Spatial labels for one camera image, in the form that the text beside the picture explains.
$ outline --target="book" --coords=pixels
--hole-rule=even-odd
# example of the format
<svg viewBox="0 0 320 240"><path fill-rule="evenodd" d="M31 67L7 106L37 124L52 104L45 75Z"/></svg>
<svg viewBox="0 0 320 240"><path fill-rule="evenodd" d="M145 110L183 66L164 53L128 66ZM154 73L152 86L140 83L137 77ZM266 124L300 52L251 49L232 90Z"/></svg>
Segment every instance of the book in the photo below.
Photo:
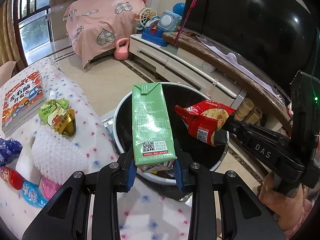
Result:
<svg viewBox="0 0 320 240"><path fill-rule="evenodd" d="M11 135L18 127L31 119L44 102L42 80L35 71L10 89L4 98L2 131Z"/></svg>

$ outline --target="green carton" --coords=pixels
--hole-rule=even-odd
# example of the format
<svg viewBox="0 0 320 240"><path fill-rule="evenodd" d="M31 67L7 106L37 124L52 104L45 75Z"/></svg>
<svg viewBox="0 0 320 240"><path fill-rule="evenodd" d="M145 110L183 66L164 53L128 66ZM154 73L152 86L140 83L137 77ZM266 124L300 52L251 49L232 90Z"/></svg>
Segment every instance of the green carton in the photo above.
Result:
<svg viewBox="0 0 320 240"><path fill-rule="evenodd" d="M133 86L132 129L135 164L143 172L167 169L177 159L161 83ZM157 163L158 168L147 168Z"/></svg>

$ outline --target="black tv screen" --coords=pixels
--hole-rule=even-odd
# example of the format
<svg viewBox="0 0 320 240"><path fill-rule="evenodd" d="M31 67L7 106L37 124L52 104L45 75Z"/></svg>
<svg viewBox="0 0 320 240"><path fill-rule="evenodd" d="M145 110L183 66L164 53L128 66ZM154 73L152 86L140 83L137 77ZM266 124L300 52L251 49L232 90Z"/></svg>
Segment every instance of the black tv screen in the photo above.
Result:
<svg viewBox="0 0 320 240"><path fill-rule="evenodd" d="M315 51L316 23L296 0L198 0L185 27L239 53L288 95Z"/></svg>

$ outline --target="metal screw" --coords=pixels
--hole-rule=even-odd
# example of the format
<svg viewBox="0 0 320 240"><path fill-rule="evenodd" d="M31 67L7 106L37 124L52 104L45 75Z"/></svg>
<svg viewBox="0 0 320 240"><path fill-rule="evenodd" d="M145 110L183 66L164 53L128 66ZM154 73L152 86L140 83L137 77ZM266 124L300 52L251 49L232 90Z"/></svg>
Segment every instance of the metal screw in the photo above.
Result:
<svg viewBox="0 0 320 240"><path fill-rule="evenodd" d="M110 163L109 167L112 169L116 169L119 167L119 163Z"/></svg>
<svg viewBox="0 0 320 240"><path fill-rule="evenodd" d="M73 174L73 177L75 177L76 179L77 178L81 178L82 176L82 172L81 171L76 171L74 174Z"/></svg>
<svg viewBox="0 0 320 240"><path fill-rule="evenodd" d="M200 168L200 164L199 163L191 163L191 168L199 169Z"/></svg>
<svg viewBox="0 0 320 240"><path fill-rule="evenodd" d="M227 171L227 174L228 174L229 177L232 177L232 178L237 176L237 173L235 171Z"/></svg>

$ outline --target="blue gripper pad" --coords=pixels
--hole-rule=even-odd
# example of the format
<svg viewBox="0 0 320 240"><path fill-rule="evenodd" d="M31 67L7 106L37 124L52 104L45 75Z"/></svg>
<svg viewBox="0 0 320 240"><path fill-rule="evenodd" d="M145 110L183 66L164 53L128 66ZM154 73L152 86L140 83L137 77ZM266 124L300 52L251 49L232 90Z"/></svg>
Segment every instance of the blue gripper pad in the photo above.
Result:
<svg viewBox="0 0 320 240"><path fill-rule="evenodd" d="M130 167L128 169L128 180L127 180L127 190L128 191L130 191L130 189L133 186L134 179L136 177L136 173L137 173L137 166L134 165L134 160L132 159L132 161L130 163Z"/></svg>
<svg viewBox="0 0 320 240"><path fill-rule="evenodd" d="M183 192L183 182L182 182L182 170L179 160L175 160L173 163L173 172L176 178L177 187L181 192Z"/></svg>

